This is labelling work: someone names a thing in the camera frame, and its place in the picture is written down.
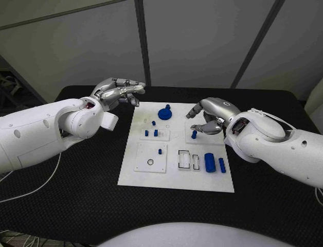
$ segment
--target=white board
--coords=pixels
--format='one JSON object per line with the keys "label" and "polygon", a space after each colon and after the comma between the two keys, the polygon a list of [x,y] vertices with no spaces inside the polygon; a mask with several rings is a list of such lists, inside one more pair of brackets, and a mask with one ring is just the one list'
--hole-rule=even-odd
{"label": "white board", "polygon": [[[173,116],[169,120],[160,120],[157,112],[166,107],[166,104],[170,105]],[[140,102],[131,120],[118,185],[234,192],[224,133],[218,135],[198,133],[196,140],[190,140],[195,143],[190,144],[189,141],[186,143],[186,136],[192,136],[193,131],[185,126],[189,123],[190,126],[205,124],[202,112],[193,119],[185,117],[193,106],[195,104],[185,103]],[[169,140],[153,140],[153,132],[149,133],[150,139],[146,140],[146,129],[159,129],[161,132],[167,130]],[[167,146],[161,154],[161,156],[166,156],[166,172],[156,172],[151,168],[150,172],[136,171],[136,167],[147,167],[144,163],[159,156],[157,149],[163,145]],[[179,150],[186,150],[190,153],[190,169],[179,170]],[[216,171],[213,173],[208,173],[205,170],[206,153],[213,153],[215,156]],[[193,155],[199,156],[199,171],[193,169]],[[221,173],[219,158],[224,158],[226,173]]]}

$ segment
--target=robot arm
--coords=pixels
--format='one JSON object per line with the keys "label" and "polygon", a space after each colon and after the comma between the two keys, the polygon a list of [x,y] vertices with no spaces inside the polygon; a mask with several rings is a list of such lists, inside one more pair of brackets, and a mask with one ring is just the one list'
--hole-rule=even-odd
{"label": "robot arm", "polygon": [[202,109],[208,123],[192,126],[193,130],[215,134],[225,126],[225,144],[245,161],[263,160],[280,173],[323,188],[323,135],[294,128],[286,131],[268,117],[273,115],[255,109],[239,112],[231,103],[215,98],[203,99],[186,117],[195,117]]}
{"label": "robot arm", "polygon": [[99,126],[114,130],[118,117],[107,112],[120,102],[138,106],[133,93],[144,84],[110,78],[89,97],[66,99],[0,118],[0,173],[29,167],[94,136]]}

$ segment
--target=small blue part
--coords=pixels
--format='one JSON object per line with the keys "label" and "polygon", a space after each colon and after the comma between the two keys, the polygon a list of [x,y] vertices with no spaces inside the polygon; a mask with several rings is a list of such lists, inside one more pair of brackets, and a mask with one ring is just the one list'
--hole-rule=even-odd
{"label": "small blue part", "polygon": [[195,130],[192,134],[192,139],[196,139],[196,135],[198,135],[198,131]]}
{"label": "small blue part", "polygon": [[212,153],[205,154],[205,168],[206,172],[215,172],[216,166],[215,166],[215,157]]}
{"label": "small blue part", "polygon": [[222,158],[219,158],[219,167],[221,167],[221,173],[226,173],[226,167],[225,167],[225,162]]}
{"label": "small blue part", "polygon": [[157,116],[161,120],[167,120],[172,117],[170,105],[166,105],[164,109],[160,109],[157,112]]}

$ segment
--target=black textured mat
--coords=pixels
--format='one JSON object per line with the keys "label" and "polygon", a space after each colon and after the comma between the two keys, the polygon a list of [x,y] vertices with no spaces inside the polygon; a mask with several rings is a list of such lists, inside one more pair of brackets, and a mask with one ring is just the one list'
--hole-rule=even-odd
{"label": "black textured mat", "polygon": [[[81,98],[94,86],[66,87],[58,100]],[[147,88],[141,101],[196,103],[219,97],[241,111],[264,110],[299,129],[316,127],[286,91]],[[205,222],[261,233],[296,246],[323,246],[323,208],[313,188],[264,163],[247,163],[228,147],[235,193],[118,186],[133,117],[121,104],[114,132],[95,136],[62,153],[52,181],[30,196],[0,204],[0,227],[43,238],[98,244],[120,233],[163,222]],[[0,186],[0,200],[36,189],[50,176],[58,157],[16,171]]]}

